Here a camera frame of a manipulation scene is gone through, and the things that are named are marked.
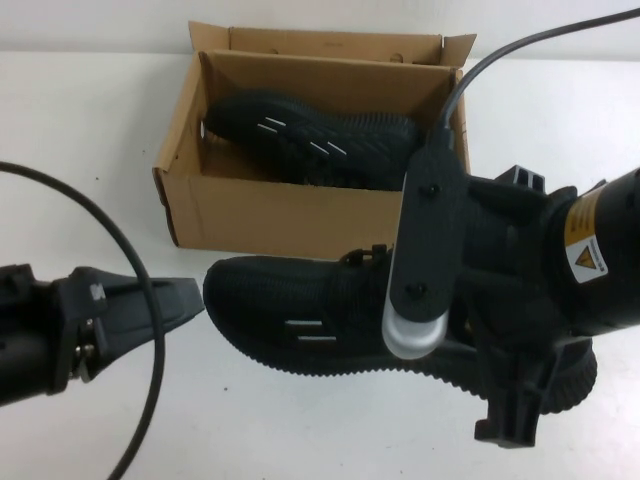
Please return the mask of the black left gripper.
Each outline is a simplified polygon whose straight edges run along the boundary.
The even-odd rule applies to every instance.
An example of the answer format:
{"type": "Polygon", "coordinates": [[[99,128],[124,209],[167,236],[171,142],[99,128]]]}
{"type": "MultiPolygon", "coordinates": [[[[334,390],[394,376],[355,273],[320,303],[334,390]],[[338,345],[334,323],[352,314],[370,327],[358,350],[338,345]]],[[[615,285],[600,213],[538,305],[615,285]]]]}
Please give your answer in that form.
{"type": "MultiPolygon", "coordinates": [[[[104,271],[78,267],[52,283],[52,386],[65,386],[77,378],[90,382],[106,367],[107,359],[119,359],[154,340],[139,281],[105,278],[104,271]]],[[[204,309],[194,279],[155,278],[151,285],[163,333],[185,325],[204,309]]]]}

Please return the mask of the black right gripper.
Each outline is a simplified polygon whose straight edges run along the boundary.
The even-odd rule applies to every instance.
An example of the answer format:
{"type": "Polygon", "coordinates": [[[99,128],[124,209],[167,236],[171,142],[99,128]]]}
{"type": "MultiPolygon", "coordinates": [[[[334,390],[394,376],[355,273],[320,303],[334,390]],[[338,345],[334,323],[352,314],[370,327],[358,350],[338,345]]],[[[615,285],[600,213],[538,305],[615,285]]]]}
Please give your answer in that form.
{"type": "Polygon", "coordinates": [[[469,183],[464,269],[456,290],[464,320],[451,327],[472,348],[465,388],[487,402],[474,437],[501,448],[530,448],[540,416],[567,411],[595,385],[595,354],[575,338],[551,289],[551,217],[574,198],[547,195],[542,176],[514,166],[469,183]]]}

